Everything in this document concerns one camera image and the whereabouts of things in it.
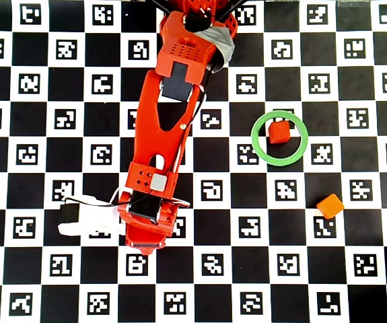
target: checkerboard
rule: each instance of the checkerboard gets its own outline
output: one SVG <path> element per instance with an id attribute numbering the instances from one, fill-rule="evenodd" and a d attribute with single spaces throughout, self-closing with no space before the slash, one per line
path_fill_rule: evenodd
<path id="1" fill-rule="evenodd" d="M 162 13 L 0 1 L 0 322 L 387 320 L 387 0 L 250 1 L 235 16 L 180 167 L 174 196 L 191 208 L 142 256 L 57 224 L 64 195 L 108 201 L 125 184 Z M 162 120 L 181 108 L 162 99 Z M 251 145 L 272 110 L 310 134 L 283 168 Z M 285 157 L 300 135 L 260 142 Z M 326 221 L 315 205 L 332 193 L 345 210 Z"/>

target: table surface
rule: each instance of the table surface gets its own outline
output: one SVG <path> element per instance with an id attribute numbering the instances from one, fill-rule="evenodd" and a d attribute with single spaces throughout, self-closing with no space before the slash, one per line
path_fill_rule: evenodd
<path id="1" fill-rule="evenodd" d="M 124 236 L 61 236 L 58 209 L 124 186 L 162 14 L 0 1 L 0 322 L 387 321 L 387 0 L 251 1 L 235 15 L 235 53 L 180 167 L 175 197 L 191 208 L 141 256 Z M 310 134 L 283 168 L 251 146 L 272 110 Z M 264 135 L 276 157 L 300 143 L 296 129 L 284 145 Z M 332 193 L 345 210 L 325 221 L 315 206 Z"/>

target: green ring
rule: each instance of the green ring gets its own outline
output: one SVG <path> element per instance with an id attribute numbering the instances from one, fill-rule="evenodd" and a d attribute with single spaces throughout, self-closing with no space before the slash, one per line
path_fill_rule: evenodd
<path id="1" fill-rule="evenodd" d="M 293 153 L 293 155 L 290 155 L 289 157 L 285 158 L 275 158 L 268 154 L 266 154 L 262 148 L 259 145 L 259 130 L 262 128 L 262 126 L 265 124 L 266 121 L 272 119 L 272 118 L 286 118 L 289 119 L 291 122 L 295 124 L 298 131 L 301 135 L 301 143 L 298 147 L 297 151 Z M 261 116 L 253 125 L 252 128 L 252 144 L 253 149 L 256 152 L 257 156 L 265 160 L 268 164 L 273 166 L 287 166 L 291 165 L 294 162 L 296 162 L 299 158 L 302 157 L 302 155 L 306 152 L 307 144 L 308 144 L 308 131 L 305 124 L 302 122 L 301 119 L 299 119 L 296 115 L 293 113 L 290 113 L 288 111 L 282 111 L 282 110 L 275 110 L 272 112 L 268 112 Z"/>

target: orange cube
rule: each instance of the orange cube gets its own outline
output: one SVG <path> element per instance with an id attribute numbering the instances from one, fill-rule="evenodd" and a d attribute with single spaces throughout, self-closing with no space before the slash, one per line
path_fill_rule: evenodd
<path id="1" fill-rule="evenodd" d="M 335 215 L 344 210 L 344 205 L 335 194 L 331 194 L 325 198 L 322 202 L 317 204 L 316 207 L 323 214 L 325 219 L 332 219 Z"/>
<path id="2" fill-rule="evenodd" d="M 269 142 L 270 143 L 286 143 L 290 139 L 289 121 L 273 122 L 269 126 Z"/>

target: small orange cube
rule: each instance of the small orange cube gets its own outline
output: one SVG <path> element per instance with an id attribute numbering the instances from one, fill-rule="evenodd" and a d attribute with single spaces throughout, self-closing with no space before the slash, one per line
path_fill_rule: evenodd
<path id="1" fill-rule="evenodd" d="M 344 210 L 344 205 L 335 194 L 331 194 L 325 198 L 322 202 L 317 204 L 316 207 L 323 214 L 325 219 L 332 219 L 335 215 Z"/>
<path id="2" fill-rule="evenodd" d="M 269 126 L 269 142 L 270 143 L 286 143 L 290 139 L 289 121 L 273 122 Z"/>

